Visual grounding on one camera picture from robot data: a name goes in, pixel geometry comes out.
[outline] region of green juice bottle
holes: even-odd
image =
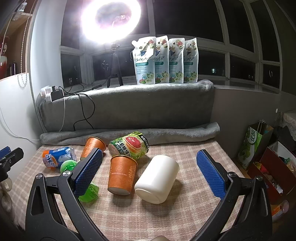
[[[77,165],[77,162],[74,160],[68,160],[63,162],[63,164],[61,165],[61,173],[63,173],[64,171],[72,171],[76,165]],[[90,202],[95,198],[97,198],[98,194],[99,194],[99,187],[91,183],[87,188],[85,194],[82,196],[79,196],[78,199],[81,202]]]

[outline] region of screw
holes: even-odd
[[[36,179],[40,179],[41,177],[43,177],[43,175],[41,173],[39,173],[35,176]]]
[[[263,177],[262,177],[262,176],[257,176],[256,179],[257,179],[258,181],[262,181],[262,180],[263,180]]]
[[[235,172],[229,172],[228,175],[230,177],[237,177],[237,174]]]
[[[64,171],[64,172],[63,172],[63,176],[64,176],[64,177],[67,177],[67,176],[69,176],[70,174],[71,174],[70,171]]]

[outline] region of cup logo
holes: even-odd
[[[116,170],[117,172],[121,172],[121,171],[123,170],[123,166],[118,165],[118,166],[115,167],[115,170]]]

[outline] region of grapefruit image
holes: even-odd
[[[141,142],[138,138],[133,136],[127,136],[124,138],[125,144],[130,151],[138,153],[141,151]]]

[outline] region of red box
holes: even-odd
[[[296,184],[296,177],[286,166],[286,164],[279,158],[279,156],[285,159],[290,157],[291,161],[296,163],[296,158],[279,142],[266,148],[260,163],[268,170],[270,175],[278,182],[283,189],[283,194],[279,194],[272,183],[264,176],[264,174],[252,163],[248,170],[248,175],[254,178],[256,175],[263,177],[269,201],[271,204],[278,204],[281,202],[281,196],[287,195]]]

